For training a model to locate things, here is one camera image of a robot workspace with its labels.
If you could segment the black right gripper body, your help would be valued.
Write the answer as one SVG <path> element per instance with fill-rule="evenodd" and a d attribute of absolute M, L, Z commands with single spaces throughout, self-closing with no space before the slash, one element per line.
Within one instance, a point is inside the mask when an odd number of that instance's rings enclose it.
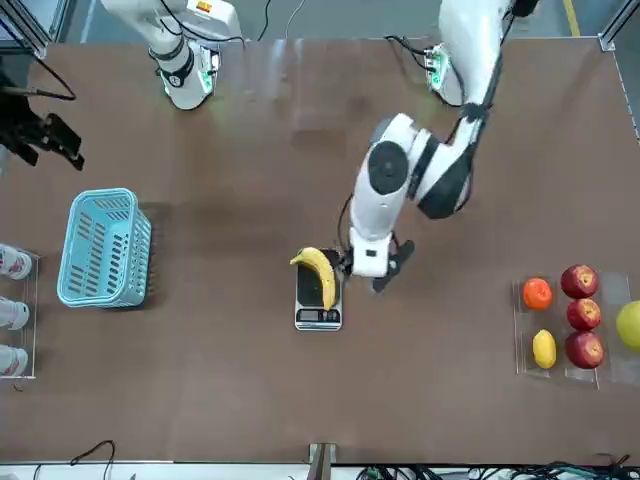
<path fill-rule="evenodd" d="M 1 95 L 1 143 L 9 150 L 22 146 L 43 147 L 43 119 L 31 110 L 29 100 L 18 95 Z"/>

